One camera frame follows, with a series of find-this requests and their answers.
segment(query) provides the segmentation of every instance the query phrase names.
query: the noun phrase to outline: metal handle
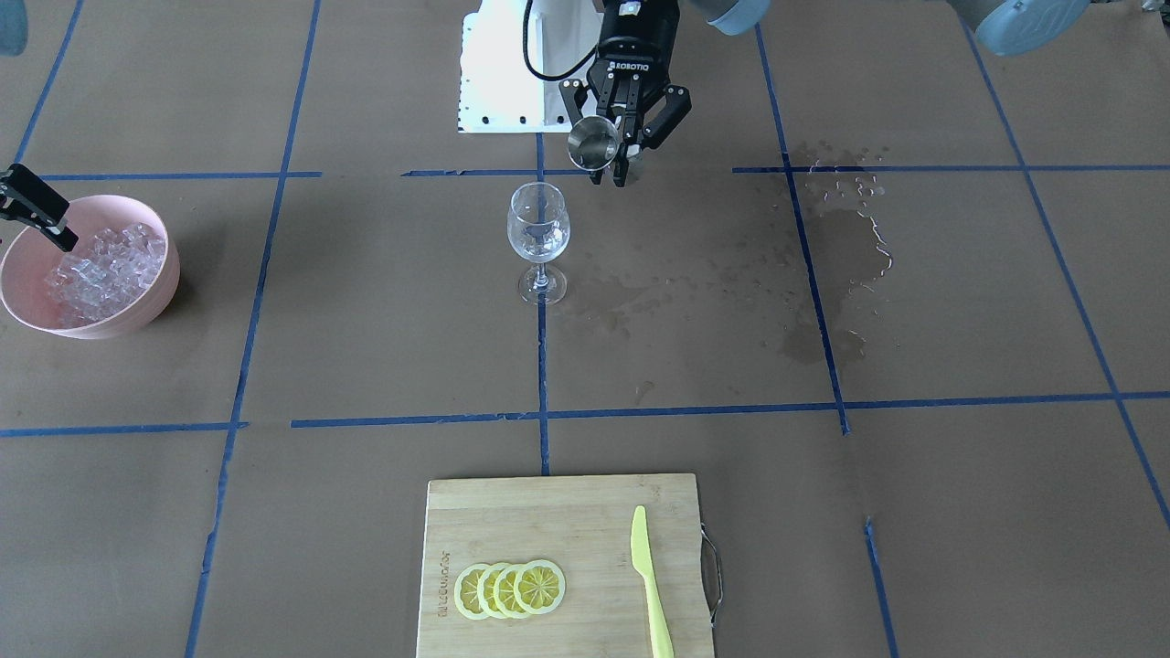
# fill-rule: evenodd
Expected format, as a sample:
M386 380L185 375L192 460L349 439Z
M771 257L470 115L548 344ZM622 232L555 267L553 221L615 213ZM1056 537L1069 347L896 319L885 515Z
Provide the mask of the metal handle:
M711 556L715 557L715 582L718 585L717 597L715 599L715 605L711 606L711 629L715 628L715 618L720 614L720 608L723 605L723 560L720 558L720 549L711 541L710 535L707 534L707 523L698 522L698 532L703 535L703 548L710 548ZM703 591L707 591L707 570L703 569Z

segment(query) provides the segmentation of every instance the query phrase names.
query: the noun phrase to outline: metal cup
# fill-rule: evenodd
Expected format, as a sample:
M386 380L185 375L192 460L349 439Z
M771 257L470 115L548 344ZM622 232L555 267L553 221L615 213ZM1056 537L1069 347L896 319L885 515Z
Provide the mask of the metal cup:
M587 116L569 131L569 159L585 171L600 171L618 157L618 126L603 116Z

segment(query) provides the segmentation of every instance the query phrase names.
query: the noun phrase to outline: wet stain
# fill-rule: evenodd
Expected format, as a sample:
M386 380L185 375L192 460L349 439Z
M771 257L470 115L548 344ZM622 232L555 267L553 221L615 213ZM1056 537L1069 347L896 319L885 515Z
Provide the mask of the wet stain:
M654 390L654 382L642 382L634 388L634 406L640 406L646 393Z
M629 275L624 275L624 279L629 279ZM649 289L646 286L627 286L617 276L604 280L581 279L574 283L572 293L553 307L556 314L584 320L605 316L611 318L607 324L613 325L612 328L615 328L618 322L612 318L624 315L618 309L642 296Z
M629 307L629 310L631 313L648 313L649 315L654 315L654 311L662 306L663 301L665 300L654 300L654 299L646 300L644 302L638 302L635 304L632 304Z
M815 166L861 165L883 159L879 152L863 146L859 151L833 151L825 140L819 149L801 144L794 152ZM817 267L825 323L831 331L833 356L838 366L866 356L865 337L856 330L841 325L846 304L879 303L878 282L894 265L889 245L882 238L870 208L875 198L886 194L879 177L868 172L826 171L804 177L803 197L811 199L806 206L805 231ZM803 254L790 248L784 254L790 262L803 265ZM797 302L796 295L784 295L796 322L785 327L779 354L799 363L815 363L824 358L824 342L815 307L811 299ZM878 309L872 309L879 316Z
M880 149L861 146L856 151L851 149L838 150L828 142L820 139L813 145L810 145L807 142L800 142L790 151L790 156L792 158L791 162L798 166L867 166L883 163L889 156L889 146L881 146Z

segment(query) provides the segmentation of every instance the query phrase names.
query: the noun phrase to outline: wooden cutting board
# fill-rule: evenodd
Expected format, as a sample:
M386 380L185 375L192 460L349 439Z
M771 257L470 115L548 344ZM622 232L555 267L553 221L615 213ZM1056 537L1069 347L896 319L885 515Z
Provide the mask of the wooden cutting board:
M629 564L638 505L675 656L714 658L693 474L433 480L415 656L651 658L642 578ZM565 573L552 612L472 621L455 609L455 578L469 564L537 558Z

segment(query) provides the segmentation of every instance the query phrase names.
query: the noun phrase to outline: robotic arm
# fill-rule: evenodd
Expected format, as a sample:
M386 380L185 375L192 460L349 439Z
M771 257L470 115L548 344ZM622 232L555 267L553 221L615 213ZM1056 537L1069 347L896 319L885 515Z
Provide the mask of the robotic arm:
M597 59L586 78L560 83L573 130L569 151L594 184L612 165L613 183L626 184L629 158L656 149L690 111L690 92L670 82L670 54L679 29L677 0L605 0ZM597 100L597 117L585 118L586 94ZM647 112L665 100L649 122Z
M1047 43L1071 27L1089 5L1089 0L947 1L997 55L1016 55ZM764 16L771 0L690 4L709 25L724 34L739 34ZM594 184L601 183L608 167L614 185L624 187L631 158L639 157L644 149L661 146L690 111L690 91L670 82L679 1L604 0L604 5L601 33L591 53L596 60L584 80L563 80L559 90L573 126L569 133L573 164L589 171ZM581 109L590 94L597 101L597 116L586 117ZM647 114L660 103L662 108L647 121Z

